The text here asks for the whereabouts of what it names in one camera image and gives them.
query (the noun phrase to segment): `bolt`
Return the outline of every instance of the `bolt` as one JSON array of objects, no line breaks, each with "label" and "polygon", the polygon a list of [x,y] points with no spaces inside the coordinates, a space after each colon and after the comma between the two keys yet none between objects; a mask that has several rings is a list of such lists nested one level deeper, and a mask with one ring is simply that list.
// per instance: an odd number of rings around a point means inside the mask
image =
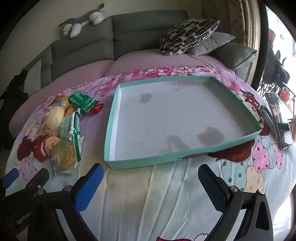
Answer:
[{"label": "bolt", "polygon": [[239,189],[236,186],[231,186],[230,190],[233,192],[237,192]]},{"label": "bolt", "polygon": [[69,192],[69,191],[72,190],[72,186],[71,186],[71,185],[65,186],[65,187],[64,187],[64,190],[65,190],[66,192]]},{"label": "bolt", "polygon": [[43,189],[40,189],[40,190],[38,190],[38,195],[42,195],[43,193],[44,193],[44,190]]}]

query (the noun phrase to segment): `mint green box edge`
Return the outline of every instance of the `mint green box edge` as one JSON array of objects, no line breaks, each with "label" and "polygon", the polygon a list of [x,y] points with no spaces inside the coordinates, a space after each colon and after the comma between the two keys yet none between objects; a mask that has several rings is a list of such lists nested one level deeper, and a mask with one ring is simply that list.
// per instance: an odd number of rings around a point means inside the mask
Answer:
[{"label": "mint green box edge", "polygon": [[[141,85],[147,83],[156,83],[156,82],[164,82],[164,81],[173,81],[173,80],[211,80],[215,84],[217,84],[221,90],[223,90],[243,111],[243,113],[247,116],[250,122],[253,124],[255,128],[255,132],[249,134],[247,136],[234,139],[228,142],[223,142],[217,145],[200,147],[191,150],[184,150],[184,151],[177,151],[172,153],[167,153],[158,156],[151,156],[145,158],[138,158],[138,159],[130,159],[130,160],[120,160],[120,161],[109,161],[110,158],[110,145],[111,145],[111,135],[112,135],[112,127],[114,121],[114,113],[116,108],[116,103],[118,99],[118,94],[120,88],[134,86],[134,85]],[[227,87],[225,87],[220,81],[212,76],[169,76],[169,77],[159,77],[159,78],[151,78],[151,79],[144,79],[144,80],[137,80],[137,81],[130,81],[119,84],[116,88],[114,99],[112,102],[111,112],[109,115],[108,125],[107,125],[107,132],[106,132],[106,139],[105,139],[105,147],[104,147],[104,160],[105,162],[112,168],[112,169],[127,169],[127,168],[135,168],[135,167],[146,167],[152,166],[157,164],[163,164],[168,162],[174,162],[182,159],[188,159],[195,156],[199,156],[202,154],[213,153],[220,150],[224,150],[227,148],[231,148],[245,142],[251,141],[255,139],[259,133],[261,132],[262,128],[257,122],[256,118],[253,114],[248,110],[248,108],[243,104],[243,102],[238,99]]]}]

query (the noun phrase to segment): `plush toy tail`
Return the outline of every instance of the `plush toy tail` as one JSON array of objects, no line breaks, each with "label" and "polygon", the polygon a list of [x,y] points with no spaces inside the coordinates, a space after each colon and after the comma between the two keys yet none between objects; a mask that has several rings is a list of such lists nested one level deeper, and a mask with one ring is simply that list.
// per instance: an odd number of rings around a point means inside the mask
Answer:
[{"label": "plush toy tail", "polygon": [[98,7],[98,9],[100,9],[101,12],[104,11],[105,10],[105,4],[101,3],[100,6]]}]

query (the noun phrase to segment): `beige wall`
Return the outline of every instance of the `beige wall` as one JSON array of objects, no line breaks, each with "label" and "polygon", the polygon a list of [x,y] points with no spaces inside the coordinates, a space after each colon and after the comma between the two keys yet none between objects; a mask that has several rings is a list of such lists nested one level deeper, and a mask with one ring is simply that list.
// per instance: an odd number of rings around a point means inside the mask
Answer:
[{"label": "beige wall", "polygon": [[[185,9],[192,18],[200,18],[199,0],[102,0],[104,16],[146,10]],[[0,94],[14,75],[60,37],[57,27],[97,8],[98,0],[41,0],[17,24],[0,51]]]}]

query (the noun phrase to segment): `red snack wrapper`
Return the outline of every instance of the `red snack wrapper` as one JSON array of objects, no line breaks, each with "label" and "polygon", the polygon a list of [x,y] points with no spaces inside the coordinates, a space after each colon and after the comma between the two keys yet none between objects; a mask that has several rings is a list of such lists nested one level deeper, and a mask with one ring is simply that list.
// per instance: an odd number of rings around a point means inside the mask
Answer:
[{"label": "red snack wrapper", "polygon": [[103,106],[104,106],[103,103],[98,103],[88,113],[98,113],[103,108]]}]

